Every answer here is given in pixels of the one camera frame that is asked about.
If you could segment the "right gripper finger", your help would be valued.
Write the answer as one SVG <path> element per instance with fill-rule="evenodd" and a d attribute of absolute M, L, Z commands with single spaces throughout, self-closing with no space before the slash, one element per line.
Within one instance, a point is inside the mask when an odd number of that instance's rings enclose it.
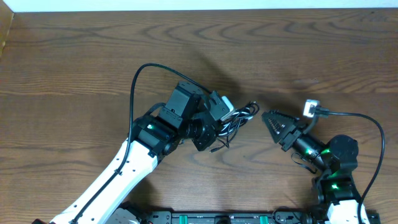
<path fill-rule="evenodd" d="M 268 111 L 263 112 L 263 114 L 261 115 L 262 121 L 263 123 L 266 125 L 266 127 L 268 128 L 270 135 L 273 139 L 273 141 L 277 144 L 280 137 L 280 130 L 282 129 L 282 125 L 283 124 L 297 124 L 298 121 L 291 121 L 291 120 L 287 120 L 287 119 L 272 119 L 270 117 L 268 117 L 267 114 Z"/>
<path fill-rule="evenodd" d="M 291 120 L 291 121 L 298 121 L 299 118 L 295 117 L 295 116 L 291 116 L 285 113 L 281 113 L 278 110 L 269 110 L 267 112 L 268 117 L 272 118 L 272 119 L 287 119 L 287 120 Z"/>

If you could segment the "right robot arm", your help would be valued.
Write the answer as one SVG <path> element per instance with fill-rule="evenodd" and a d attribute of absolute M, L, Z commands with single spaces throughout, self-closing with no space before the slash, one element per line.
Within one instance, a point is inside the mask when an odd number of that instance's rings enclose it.
<path fill-rule="evenodd" d="M 262 121 L 273 141 L 283 151 L 294 150 L 294 154 L 314 169 L 299 163 L 313 174 L 312 189 L 316 205 L 302 215 L 302 223 L 379 223 L 375 215 L 367 214 L 362 196 L 358 192 L 353 171 L 358 167 L 359 147 L 357 140 L 336 135 L 327 143 L 310 133 L 318 123 L 319 115 L 312 116 L 310 124 L 299 118 L 277 110 L 266 111 Z"/>

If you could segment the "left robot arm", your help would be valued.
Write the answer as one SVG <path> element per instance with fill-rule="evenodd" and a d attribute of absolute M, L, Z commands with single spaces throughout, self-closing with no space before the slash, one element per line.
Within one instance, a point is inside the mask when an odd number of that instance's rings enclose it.
<path fill-rule="evenodd" d="M 227 97 L 216 91 L 206 95 L 199 87 L 180 82 L 167 103 L 154 105 L 132 122 L 129 136 L 107 168 L 51 222 L 138 223 L 139 219 L 121 206 L 130 191 L 182 140 L 192 140 L 198 151 L 210 147 L 222 121 L 233 112 Z"/>

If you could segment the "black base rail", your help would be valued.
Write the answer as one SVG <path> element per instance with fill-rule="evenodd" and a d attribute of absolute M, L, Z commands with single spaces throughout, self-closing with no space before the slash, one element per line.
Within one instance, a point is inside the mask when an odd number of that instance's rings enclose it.
<path fill-rule="evenodd" d="M 330 205 L 329 208 L 313 207 L 300 212 L 288 207 L 280 207 L 273 212 L 259 213 L 206 213 L 206 212 L 141 212 L 129 203 L 123 203 L 105 221 L 105 224 L 307 224 L 307 223 L 380 223 L 376 212 L 361 211 L 358 220 L 357 209 L 347 203 Z"/>

